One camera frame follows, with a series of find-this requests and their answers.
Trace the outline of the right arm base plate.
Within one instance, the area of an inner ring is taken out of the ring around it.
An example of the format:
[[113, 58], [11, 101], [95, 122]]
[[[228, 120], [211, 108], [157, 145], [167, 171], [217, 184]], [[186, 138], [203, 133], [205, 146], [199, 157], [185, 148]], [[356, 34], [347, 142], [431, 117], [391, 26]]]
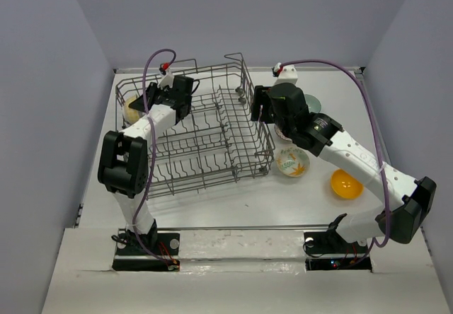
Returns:
[[304, 233], [303, 250], [307, 271], [366, 270], [372, 271], [368, 245], [347, 243], [337, 233], [309, 231]]

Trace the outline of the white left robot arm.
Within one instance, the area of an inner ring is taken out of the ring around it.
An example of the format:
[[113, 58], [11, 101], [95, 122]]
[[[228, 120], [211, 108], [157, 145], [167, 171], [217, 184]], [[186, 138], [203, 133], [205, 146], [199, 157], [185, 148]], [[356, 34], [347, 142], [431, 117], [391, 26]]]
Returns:
[[98, 181], [113, 194], [126, 220], [123, 245], [150, 254], [158, 241], [155, 218], [145, 204], [156, 162], [156, 142], [191, 110], [195, 80], [166, 74], [151, 82], [141, 96], [133, 97], [124, 112], [134, 111], [137, 120], [118, 132], [109, 131], [102, 143]]

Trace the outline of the blue yellow sun bowl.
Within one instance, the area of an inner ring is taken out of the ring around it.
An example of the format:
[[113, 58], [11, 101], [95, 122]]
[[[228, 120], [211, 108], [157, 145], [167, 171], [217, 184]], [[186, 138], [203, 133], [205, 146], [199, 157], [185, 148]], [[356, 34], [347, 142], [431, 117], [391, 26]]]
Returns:
[[136, 99], [138, 99], [138, 95], [130, 96], [125, 101], [125, 104], [122, 106], [123, 119], [129, 125], [134, 124], [143, 116], [143, 114], [140, 111], [132, 109], [130, 107], [131, 103], [134, 102]]

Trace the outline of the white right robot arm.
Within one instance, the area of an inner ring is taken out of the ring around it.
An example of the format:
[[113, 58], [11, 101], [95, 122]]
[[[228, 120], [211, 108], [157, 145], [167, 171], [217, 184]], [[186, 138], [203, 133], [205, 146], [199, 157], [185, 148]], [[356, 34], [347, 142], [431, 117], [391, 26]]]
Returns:
[[326, 244], [332, 251], [380, 236], [401, 244], [412, 241], [432, 207], [437, 188], [432, 179], [417, 180], [379, 163], [339, 122], [309, 112], [303, 91], [292, 83], [256, 86], [251, 119], [276, 124], [293, 144], [344, 170], [382, 203], [362, 213], [341, 214], [331, 222]]

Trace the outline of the leaf flower pattern bowl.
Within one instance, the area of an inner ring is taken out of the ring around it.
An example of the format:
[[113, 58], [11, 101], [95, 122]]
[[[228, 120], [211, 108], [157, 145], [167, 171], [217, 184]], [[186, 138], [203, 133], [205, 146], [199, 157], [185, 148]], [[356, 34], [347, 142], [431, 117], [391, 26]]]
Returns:
[[276, 154], [277, 169], [290, 178], [300, 178], [310, 169], [308, 155], [297, 146], [286, 146]]

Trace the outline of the teal green bowl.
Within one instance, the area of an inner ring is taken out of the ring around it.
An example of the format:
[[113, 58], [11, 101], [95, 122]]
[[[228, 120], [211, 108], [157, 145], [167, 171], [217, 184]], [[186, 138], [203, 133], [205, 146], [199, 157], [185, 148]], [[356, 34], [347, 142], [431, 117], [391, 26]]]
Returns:
[[320, 113], [322, 106], [318, 98], [309, 94], [305, 94], [304, 98], [309, 112]]

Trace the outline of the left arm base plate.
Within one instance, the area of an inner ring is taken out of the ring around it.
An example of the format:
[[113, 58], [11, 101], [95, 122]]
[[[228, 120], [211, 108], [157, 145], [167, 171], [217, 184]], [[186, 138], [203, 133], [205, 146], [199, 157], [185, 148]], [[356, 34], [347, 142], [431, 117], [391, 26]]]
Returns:
[[159, 231], [152, 248], [143, 249], [134, 233], [119, 230], [115, 242], [113, 270], [117, 272], [179, 272], [180, 233]]

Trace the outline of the red patterned bowl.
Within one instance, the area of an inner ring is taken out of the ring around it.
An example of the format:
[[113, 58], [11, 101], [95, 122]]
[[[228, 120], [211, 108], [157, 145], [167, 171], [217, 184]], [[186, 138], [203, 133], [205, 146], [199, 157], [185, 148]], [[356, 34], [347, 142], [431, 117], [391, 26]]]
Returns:
[[275, 133], [278, 137], [280, 137], [283, 141], [288, 141], [288, 142], [291, 142], [292, 140], [289, 138], [289, 137], [286, 137], [281, 129], [275, 124], [274, 125], [274, 130], [275, 130]]

